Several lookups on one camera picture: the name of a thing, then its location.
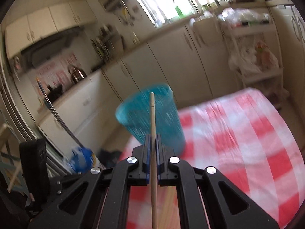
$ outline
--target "silver bolt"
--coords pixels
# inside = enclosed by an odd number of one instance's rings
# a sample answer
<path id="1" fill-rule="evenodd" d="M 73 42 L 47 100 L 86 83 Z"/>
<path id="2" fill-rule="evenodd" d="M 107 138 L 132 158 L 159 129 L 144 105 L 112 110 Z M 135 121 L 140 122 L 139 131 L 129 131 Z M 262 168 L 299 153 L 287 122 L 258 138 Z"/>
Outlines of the silver bolt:
<path id="1" fill-rule="evenodd" d="M 206 168 L 206 172 L 208 172 L 209 174 L 215 174 L 216 168 L 213 166 L 210 166 L 210 167 Z"/>
<path id="2" fill-rule="evenodd" d="M 130 164 L 134 164 L 136 161 L 138 161 L 136 157 L 127 158 L 127 162 L 130 163 Z"/>
<path id="3" fill-rule="evenodd" d="M 93 167 L 91 170 L 90 170 L 91 174 L 98 174 L 101 172 L 101 169 L 99 167 Z"/>
<path id="4" fill-rule="evenodd" d="M 177 163 L 179 163 L 179 161 L 180 161 L 180 159 L 178 157 L 171 157 L 170 158 L 170 162 L 172 164 L 177 164 Z"/>

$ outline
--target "kettle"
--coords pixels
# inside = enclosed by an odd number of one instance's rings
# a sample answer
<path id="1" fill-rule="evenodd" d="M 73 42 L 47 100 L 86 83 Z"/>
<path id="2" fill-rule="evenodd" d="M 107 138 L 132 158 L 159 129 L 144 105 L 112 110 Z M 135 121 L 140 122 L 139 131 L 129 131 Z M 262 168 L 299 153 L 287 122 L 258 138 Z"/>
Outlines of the kettle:
<path id="1" fill-rule="evenodd" d="M 71 74 L 71 81 L 74 84 L 77 84 L 79 81 L 87 77 L 86 73 L 82 69 L 71 64 L 68 66 L 68 71 Z"/>

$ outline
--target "green bottle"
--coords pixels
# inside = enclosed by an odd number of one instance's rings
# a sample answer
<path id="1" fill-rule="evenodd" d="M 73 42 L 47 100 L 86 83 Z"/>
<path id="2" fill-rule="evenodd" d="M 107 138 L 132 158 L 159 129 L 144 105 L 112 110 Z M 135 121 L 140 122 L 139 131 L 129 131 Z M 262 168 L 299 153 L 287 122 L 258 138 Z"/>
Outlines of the green bottle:
<path id="1" fill-rule="evenodd" d="M 177 5 L 175 6 L 175 10 L 180 18 L 184 17 L 184 14 L 181 12 L 181 10 L 179 9 L 179 7 Z"/>

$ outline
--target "blue bucket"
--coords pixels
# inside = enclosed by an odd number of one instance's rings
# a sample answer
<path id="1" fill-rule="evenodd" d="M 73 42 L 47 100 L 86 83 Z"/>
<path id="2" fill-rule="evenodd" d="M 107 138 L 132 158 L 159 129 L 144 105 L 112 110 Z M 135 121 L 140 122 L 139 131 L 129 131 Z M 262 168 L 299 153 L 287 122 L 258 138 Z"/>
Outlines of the blue bucket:
<path id="1" fill-rule="evenodd" d="M 180 155 L 185 138 L 178 117 L 173 92 L 167 84 L 147 87 L 127 98 L 116 109 L 116 119 L 141 143 L 150 133 L 150 93 L 155 94 L 156 133 L 161 134 L 162 143 L 172 147 Z"/>

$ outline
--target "red and white tablecloth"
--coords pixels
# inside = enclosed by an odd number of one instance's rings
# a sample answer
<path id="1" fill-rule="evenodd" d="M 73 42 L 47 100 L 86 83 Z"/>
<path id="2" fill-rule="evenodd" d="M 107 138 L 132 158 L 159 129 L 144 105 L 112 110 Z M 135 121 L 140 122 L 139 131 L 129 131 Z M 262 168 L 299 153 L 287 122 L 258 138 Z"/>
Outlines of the red and white tablecloth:
<path id="1" fill-rule="evenodd" d="M 186 147 L 182 159 L 215 166 L 284 228 L 305 199 L 299 148 L 271 103 L 246 89 L 179 111 Z M 121 159 L 140 145 L 131 137 Z M 159 228 L 180 228 L 175 188 L 158 187 Z M 132 187 L 128 229 L 151 226 L 149 187 Z"/>

